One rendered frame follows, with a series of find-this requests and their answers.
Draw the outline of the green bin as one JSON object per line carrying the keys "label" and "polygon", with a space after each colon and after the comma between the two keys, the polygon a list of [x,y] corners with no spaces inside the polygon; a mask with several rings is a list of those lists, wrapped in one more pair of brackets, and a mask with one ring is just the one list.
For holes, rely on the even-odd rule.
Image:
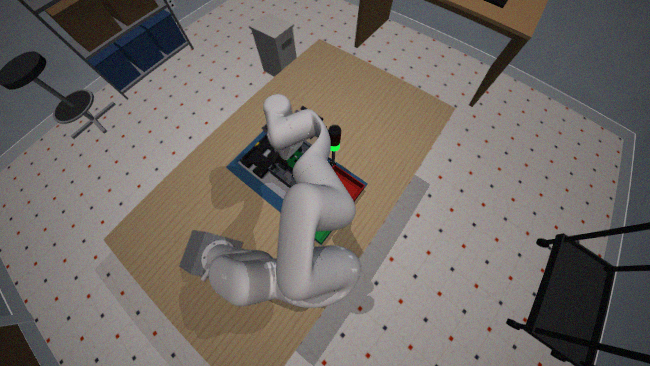
{"label": "green bin", "polygon": [[322,244],[330,233],[331,233],[331,231],[319,231],[319,232],[316,232],[315,239]]}

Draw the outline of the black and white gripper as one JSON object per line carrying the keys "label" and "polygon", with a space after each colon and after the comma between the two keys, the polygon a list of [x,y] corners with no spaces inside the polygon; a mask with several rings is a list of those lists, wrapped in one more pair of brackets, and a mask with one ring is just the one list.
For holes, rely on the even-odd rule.
{"label": "black and white gripper", "polygon": [[283,150],[275,150],[274,149],[276,154],[275,154],[272,162],[274,164],[277,164],[277,163],[280,164],[281,163],[283,166],[288,167],[288,162],[286,160],[288,160],[297,150],[302,152],[302,147],[301,147],[302,144],[303,144],[303,141],[299,142],[299,143],[297,143],[295,145],[292,145],[292,146],[290,146],[288,148],[285,148]]}

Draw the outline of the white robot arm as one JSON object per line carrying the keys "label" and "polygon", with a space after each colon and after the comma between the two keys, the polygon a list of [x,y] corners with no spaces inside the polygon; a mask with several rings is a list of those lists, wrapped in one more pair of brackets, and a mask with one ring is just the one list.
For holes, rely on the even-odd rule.
{"label": "white robot arm", "polygon": [[214,291],[235,306],[273,299],[302,308],[334,304],[357,284],[360,261],[342,246],[314,247],[315,234],[349,225],[355,203],[327,161],[331,139],[320,117],[311,109],[293,114],[289,99],[281,94],[269,96],[263,110],[266,124],[261,128],[275,150],[318,138],[293,167],[296,184],[283,199],[277,259],[216,240],[202,253],[206,272],[200,279],[209,277]]}

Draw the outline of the red open-top bin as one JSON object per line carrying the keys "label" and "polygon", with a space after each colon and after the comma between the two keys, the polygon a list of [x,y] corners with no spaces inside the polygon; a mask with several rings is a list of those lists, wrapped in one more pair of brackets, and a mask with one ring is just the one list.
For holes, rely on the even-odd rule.
{"label": "red open-top bin", "polygon": [[359,182],[357,179],[343,171],[341,168],[338,166],[334,165],[333,170],[351,195],[353,201],[357,199],[357,197],[360,195],[360,193],[363,191],[365,185]]}

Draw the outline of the green circuit board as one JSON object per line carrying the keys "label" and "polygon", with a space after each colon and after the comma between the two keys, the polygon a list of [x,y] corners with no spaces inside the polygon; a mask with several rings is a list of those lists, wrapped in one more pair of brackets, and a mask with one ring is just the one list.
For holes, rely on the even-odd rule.
{"label": "green circuit board", "polygon": [[295,153],[294,153],[294,154],[293,154],[293,155],[292,155],[288,160],[286,160],[286,161],[288,162],[288,165],[289,165],[291,168],[293,168],[294,165],[295,165],[295,163],[297,162],[297,160],[298,160],[302,155],[303,155],[303,153],[300,152],[299,150],[297,150],[297,151],[296,151],[296,152],[295,152]]}

